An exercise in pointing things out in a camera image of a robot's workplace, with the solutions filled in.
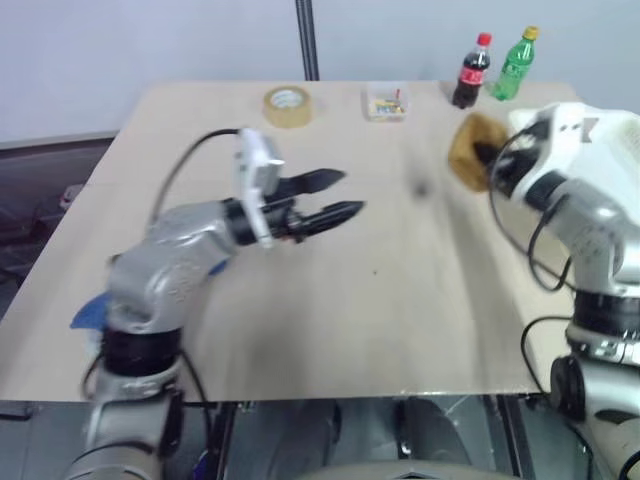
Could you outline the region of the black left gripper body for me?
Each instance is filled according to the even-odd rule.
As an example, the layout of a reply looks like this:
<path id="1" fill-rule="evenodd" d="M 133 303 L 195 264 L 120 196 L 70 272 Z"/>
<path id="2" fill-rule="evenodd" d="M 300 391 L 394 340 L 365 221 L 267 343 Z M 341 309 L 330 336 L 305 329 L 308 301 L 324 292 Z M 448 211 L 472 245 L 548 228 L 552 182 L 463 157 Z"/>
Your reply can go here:
<path id="1" fill-rule="evenodd" d="M 311 193 L 309 176 L 281 178 L 273 193 L 265 197 L 263 213 L 275 239 L 302 243 L 312 236 L 310 220 L 295 209 L 296 198 Z"/>

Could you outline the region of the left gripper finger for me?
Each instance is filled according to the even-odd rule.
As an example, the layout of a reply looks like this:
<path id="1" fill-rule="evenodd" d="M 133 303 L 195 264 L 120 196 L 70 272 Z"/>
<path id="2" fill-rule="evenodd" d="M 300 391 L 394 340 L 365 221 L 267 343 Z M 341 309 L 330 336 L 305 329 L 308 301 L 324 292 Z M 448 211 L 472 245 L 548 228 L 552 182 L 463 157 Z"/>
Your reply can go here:
<path id="1" fill-rule="evenodd" d="M 364 207 L 364 201 L 340 201 L 303 219 L 303 234 L 315 236 L 332 230 L 356 216 Z"/>
<path id="2" fill-rule="evenodd" d="M 328 189 L 346 176 L 341 170 L 321 168 L 293 177 L 282 178 L 279 192 L 283 195 L 313 194 Z"/>

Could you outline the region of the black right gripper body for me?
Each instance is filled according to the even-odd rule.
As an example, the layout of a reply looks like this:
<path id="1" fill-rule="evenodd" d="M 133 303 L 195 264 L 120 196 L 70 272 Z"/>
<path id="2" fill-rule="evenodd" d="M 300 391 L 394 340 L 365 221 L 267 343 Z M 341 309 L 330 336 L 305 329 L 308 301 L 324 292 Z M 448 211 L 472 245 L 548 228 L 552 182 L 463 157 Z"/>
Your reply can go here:
<path id="1" fill-rule="evenodd" d="M 524 148 L 517 147 L 516 143 L 525 137 L 537 140 L 542 133 L 543 123 L 535 122 L 507 140 L 491 164 L 491 192 L 513 195 L 537 162 L 540 152 L 535 145 Z"/>

